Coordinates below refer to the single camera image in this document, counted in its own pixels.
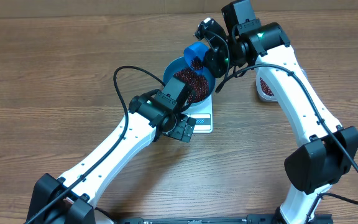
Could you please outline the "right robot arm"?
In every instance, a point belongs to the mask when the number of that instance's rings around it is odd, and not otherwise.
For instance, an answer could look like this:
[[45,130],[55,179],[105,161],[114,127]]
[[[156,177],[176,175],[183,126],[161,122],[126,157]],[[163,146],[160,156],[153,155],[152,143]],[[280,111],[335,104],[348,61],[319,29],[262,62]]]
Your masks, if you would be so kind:
[[356,168],[358,130],[344,128],[319,99],[299,66],[290,39],[276,22],[263,25],[249,1],[222,8],[223,26],[207,18],[195,36],[210,46],[203,64],[227,82],[255,70],[273,93],[295,136],[297,150],[285,159],[291,186],[271,223],[332,223],[330,215],[316,214],[320,201],[340,178]]

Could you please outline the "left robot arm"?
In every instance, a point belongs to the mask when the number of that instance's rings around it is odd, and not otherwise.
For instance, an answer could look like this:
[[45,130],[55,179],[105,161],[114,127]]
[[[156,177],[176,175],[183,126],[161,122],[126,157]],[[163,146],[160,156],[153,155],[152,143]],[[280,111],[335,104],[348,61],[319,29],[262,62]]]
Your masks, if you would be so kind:
[[126,164],[160,136],[190,141],[196,120],[184,109],[193,94],[191,86],[171,78],[163,89],[133,97],[117,128],[94,151],[59,178],[44,174],[36,182],[26,222],[112,223],[97,209],[102,194]]

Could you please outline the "blue plastic measuring scoop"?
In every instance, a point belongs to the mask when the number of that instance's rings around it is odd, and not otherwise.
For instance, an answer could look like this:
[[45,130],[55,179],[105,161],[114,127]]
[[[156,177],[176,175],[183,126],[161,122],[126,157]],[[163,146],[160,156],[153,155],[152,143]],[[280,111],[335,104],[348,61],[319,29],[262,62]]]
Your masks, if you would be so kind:
[[[203,73],[203,68],[204,68],[203,59],[204,59],[204,56],[206,55],[206,52],[208,50],[209,50],[209,47],[207,45],[203,44],[202,42],[195,42],[195,43],[191,44],[190,46],[188,46],[183,51],[185,62],[192,70],[194,70],[199,75],[201,75]],[[192,66],[192,61],[194,61],[194,59],[197,59],[197,58],[201,60],[200,69],[195,69]]]

